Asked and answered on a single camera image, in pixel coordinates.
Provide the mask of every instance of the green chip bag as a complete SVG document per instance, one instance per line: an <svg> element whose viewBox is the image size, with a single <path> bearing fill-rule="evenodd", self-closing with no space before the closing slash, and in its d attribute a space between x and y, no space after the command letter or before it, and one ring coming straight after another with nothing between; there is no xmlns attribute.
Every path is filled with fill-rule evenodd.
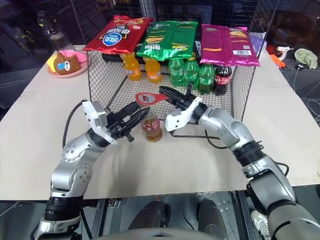
<svg viewBox="0 0 320 240"><path fill-rule="evenodd" d="M137 55L159 61L191 58L197 25L196 21L156 22Z"/></svg>

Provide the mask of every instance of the snack bag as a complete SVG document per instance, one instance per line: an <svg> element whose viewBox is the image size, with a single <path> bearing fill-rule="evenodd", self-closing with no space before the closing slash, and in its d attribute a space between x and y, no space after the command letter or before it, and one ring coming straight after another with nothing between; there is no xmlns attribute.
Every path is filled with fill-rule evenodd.
<svg viewBox="0 0 320 240"><path fill-rule="evenodd" d="M152 17L114 16L83 50L97 50L105 54L132 53L152 20Z"/></svg>
<svg viewBox="0 0 320 240"><path fill-rule="evenodd" d="M202 25L200 63L223 66L260 66L245 28Z"/></svg>
<svg viewBox="0 0 320 240"><path fill-rule="evenodd" d="M159 21L149 32L137 55L158 61L191 58L197 25L195 21Z"/></svg>

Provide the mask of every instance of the orange juice bottle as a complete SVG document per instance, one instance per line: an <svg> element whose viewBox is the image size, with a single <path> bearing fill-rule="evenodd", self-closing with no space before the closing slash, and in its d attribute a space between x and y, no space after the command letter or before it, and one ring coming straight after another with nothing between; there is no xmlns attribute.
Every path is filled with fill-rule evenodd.
<svg viewBox="0 0 320 240"><path fill-rule="evenodd" d="M136 59L135 52L121 53L120 58L124 62L124 69L129 79L131 81L139 81L141 79L142 72Z"/></svg>
<svg viewBox="0 0 320 240"><path fill-rule="evenodd" d="M159 62L154 58L144 57L145 71L150 82L158 84L162 80L161 67Z"/></svg>

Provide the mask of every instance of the green soda bottle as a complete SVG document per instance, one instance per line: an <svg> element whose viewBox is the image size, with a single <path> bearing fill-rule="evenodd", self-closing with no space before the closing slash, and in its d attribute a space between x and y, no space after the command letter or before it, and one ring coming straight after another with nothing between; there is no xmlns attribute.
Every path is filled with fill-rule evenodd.
<svg viewBox="0 0 320 240"><path fill-rule="evenodd" d="M170 80L174 87L185 85L184 64L185 62L182 59L169 60Z"/></svg>
<svg viewBox="0 0 320 240"><path fill-rule="evenodd" d="M197 89L199 85L199 64L196 61L196 54L193 52L192 57L188 58L188 60L184 64L184 80L185 86L188 87L190 82L193 82L193 89Z"/></svg>
<svg viewBox="0 0 320 240"><path fill-rule="evenodd" d="M215 68L210 63L205 63L199 69L199 87L198 91L203 94L209 94L212 91L212 84L215 79Z"/></svg>

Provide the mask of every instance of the white tabletop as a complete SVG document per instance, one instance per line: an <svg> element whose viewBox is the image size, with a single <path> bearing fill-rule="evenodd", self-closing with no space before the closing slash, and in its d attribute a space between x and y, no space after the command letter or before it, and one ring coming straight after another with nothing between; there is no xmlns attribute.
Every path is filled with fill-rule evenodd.
<svg viewBox="0 0 320 240"><path fill-rule="evenodd" d="M263 141L265 153L290 166L292 185L319 183L319 127L268 54L261 55L260 63L244 123L257 141ZM89 99L86 72L61 79L48 75L46 68L42 67L0 122L0 200L48 199L68 114L81 99ZM71 120L67 140L88 128L80 108ZM147 142L143 130L136 127L134 142L122 139L109 146L94 165L84 198L246 187L248 180L228 150L215 149L205 139L173 138L163 125L162 129L158 143ZM202 134L203 129L187 125L176 133Z"/></svg>

